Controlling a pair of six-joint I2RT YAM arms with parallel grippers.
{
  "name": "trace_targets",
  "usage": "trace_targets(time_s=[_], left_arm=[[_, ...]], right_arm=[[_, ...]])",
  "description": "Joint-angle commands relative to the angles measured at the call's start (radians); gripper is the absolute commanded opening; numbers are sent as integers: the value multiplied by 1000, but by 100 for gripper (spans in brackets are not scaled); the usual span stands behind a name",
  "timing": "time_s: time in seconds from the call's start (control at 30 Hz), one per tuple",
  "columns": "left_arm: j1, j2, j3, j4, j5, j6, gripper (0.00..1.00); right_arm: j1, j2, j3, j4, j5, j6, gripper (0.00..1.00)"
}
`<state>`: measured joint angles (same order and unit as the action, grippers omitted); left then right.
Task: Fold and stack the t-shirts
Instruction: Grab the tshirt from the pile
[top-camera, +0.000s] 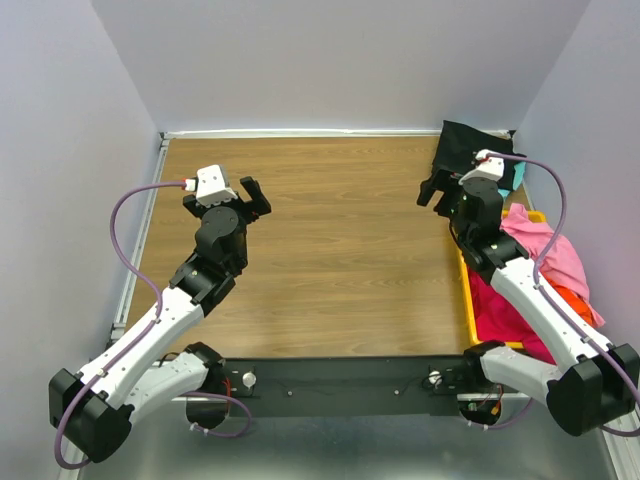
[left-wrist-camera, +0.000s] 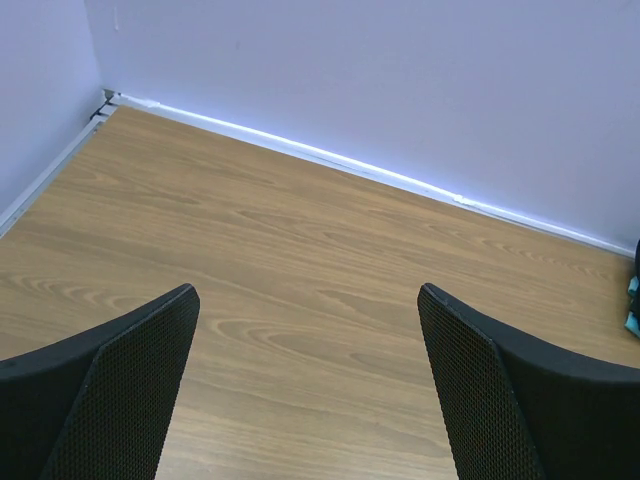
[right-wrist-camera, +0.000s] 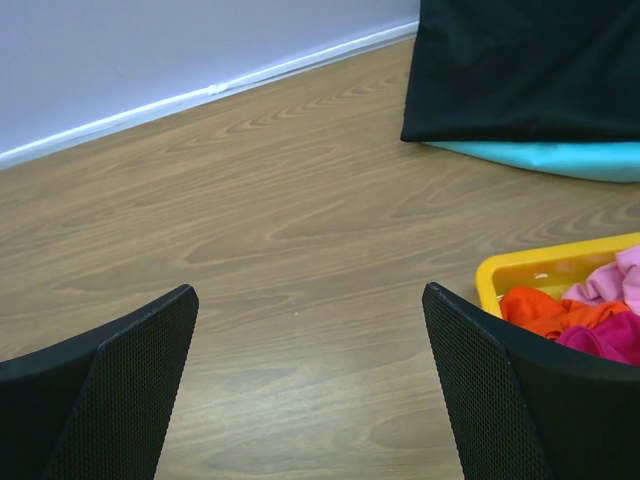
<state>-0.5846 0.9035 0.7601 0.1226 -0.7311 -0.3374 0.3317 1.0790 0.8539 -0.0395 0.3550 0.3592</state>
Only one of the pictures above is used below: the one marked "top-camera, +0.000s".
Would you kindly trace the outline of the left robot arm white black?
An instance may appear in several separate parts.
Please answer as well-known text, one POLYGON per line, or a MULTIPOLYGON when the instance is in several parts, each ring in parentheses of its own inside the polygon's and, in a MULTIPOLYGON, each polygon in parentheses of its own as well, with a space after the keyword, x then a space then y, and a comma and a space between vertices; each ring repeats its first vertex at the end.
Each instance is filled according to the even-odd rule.
POLYGON ((219 168, 177 182, 188 193, 184 207, 201 222, 193 253, 165 289, 151 287, 155 304, 116 343, 77 372, 61 369, 50 380, 49 418, 60 467, 74 470, 106 460, 137 420, 176 397, 215 399, 225 411, 247 408, 231 395, 223 358, 203 344, 187 347, 174 366, 154 365, 225 299, 248 265, 247 227, 269 214, 271 205, 252 177, 240 183, 247 200, 219 168))

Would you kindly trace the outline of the magenta t shirt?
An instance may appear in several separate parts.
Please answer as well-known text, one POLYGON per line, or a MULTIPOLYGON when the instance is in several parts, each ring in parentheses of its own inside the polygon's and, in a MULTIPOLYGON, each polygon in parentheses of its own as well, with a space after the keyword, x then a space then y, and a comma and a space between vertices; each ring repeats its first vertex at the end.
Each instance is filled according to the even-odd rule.
POLYGON ((554 365, 552 355, 522 315, 476 272, 469 270, 468 278, 477 339, 519 343, 530 356, 554 365))

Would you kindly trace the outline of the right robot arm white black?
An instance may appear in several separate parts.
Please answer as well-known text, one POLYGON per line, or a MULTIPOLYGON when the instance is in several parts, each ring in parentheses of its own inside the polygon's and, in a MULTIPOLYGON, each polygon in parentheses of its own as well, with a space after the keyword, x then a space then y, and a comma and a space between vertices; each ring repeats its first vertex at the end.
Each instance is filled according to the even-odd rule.
POLYGON ((435 212, 448 219, 464 262, 508 301, 551 354, 545 363, 500 341, 465 351, 460 379, 480 392, 497 383, 545 405, 568 434, 580 436, 639 405, 639 355, 594 330, 540 274, 525 248, 501 227, 503 199, 489 173, 438 169, 420 185, 417 203, 442 196, 435 212))

